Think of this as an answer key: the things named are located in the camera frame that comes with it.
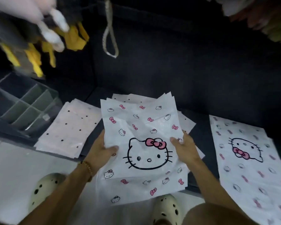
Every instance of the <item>white floor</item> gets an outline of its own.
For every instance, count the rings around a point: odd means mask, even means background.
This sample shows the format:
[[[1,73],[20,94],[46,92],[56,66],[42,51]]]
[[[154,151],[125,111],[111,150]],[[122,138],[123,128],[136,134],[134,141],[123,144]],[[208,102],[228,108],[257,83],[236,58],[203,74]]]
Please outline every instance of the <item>white floor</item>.
[[[70,173],[76,163],[0,141],[0,221],[19,223],[28,214],[28,201],[35,183],[49,173]],[[69,224],[148,224],[153,200],[96,209],[94,183],[88,183],[75,205]],[[204,202],[186,193],[173,194],[182,214]]]

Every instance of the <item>clear plastic organizer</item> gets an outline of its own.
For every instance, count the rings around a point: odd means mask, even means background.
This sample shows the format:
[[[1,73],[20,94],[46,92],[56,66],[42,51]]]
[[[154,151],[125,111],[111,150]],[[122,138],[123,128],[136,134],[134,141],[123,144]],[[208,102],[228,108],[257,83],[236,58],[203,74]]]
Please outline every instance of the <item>clear plastic organizer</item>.
[[[62,106],[57,91],[33,79],[10,73],[0,80],[0,120],[23,135],[45,131]]]

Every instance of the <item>hand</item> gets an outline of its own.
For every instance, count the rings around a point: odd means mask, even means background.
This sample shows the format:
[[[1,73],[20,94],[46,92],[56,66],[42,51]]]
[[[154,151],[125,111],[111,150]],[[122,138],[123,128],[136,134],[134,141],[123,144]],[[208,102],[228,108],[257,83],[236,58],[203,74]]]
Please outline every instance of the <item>hand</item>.
[[[93,175],[95,175],[98,170],[108,162],[111,155],[113,153],[116,153],[119,149],[118,146],[113,146],[109,148],[104,147],[104,133],[105,130],[102,130],[102,132],[90,148],[90,152],[84,159],[86,162],[90,163]]]
[[[184,130],[182,131],[184,132],[183,144],[180,144],[179,141],[174,137],[171,137],[170,141],[175,146],[179,159],[182,162],[186,163],[187,166],[190,166],[200,161],[201,159],[192,137],[188,135]]]

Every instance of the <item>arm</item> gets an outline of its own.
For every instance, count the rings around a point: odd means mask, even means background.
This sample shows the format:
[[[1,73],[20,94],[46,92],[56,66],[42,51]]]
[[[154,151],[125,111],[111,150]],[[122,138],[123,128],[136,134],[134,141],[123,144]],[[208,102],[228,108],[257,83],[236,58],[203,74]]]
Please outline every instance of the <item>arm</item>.
[[[85,161],[90,165],[93,176],[104,166],[111,155],[118,150],[117,146],[104,147],[104,130],[94,141]],[[80,196],[85,184],[92,175],[85,164],[77,168],[66,180],[34,211],[26,216],[19,225],[60,225],[65,224],[68,216]]]
[[[213,176],[205,163],[200,159],[194,140],[185,131],[183,132],[183,144],[180,144],[179,141],[173,137],[171,137],[170,140],[176,148],[179,159],[184,162],[188,169],[194,174],[206,203],[220,205],[246,216],[221,186],[219,181]]]

